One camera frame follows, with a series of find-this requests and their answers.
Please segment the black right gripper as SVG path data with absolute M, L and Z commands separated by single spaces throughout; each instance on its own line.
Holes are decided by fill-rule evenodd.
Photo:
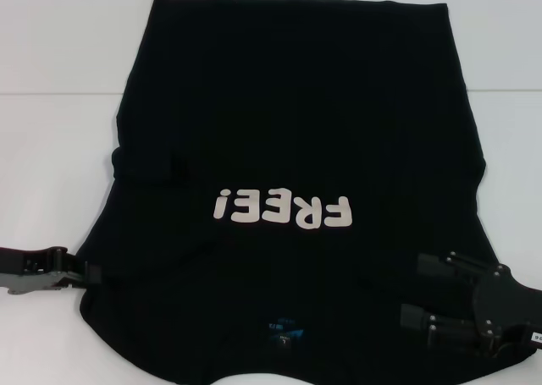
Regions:
M 475 321 L 401 305 L 401 327 L 421 333 L 429 347 L 482 348 L 485 352 L 500 352 L 510 345 L 541 348 L 541 291 L 520 284 L 508 266 L 490 268 L 487 262 L 456 252 L 422 253 L 417 275 L 424 283 L 476 287 Z

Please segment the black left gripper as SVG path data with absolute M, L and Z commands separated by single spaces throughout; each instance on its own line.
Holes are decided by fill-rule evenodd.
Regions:
M 102 269 L 68 254 L 64 247 L 43 250 L 1 248 L 1 287 L 8 294 L 22 295 L 36 291 L 66 288 L 86 289 L 102 283 Z

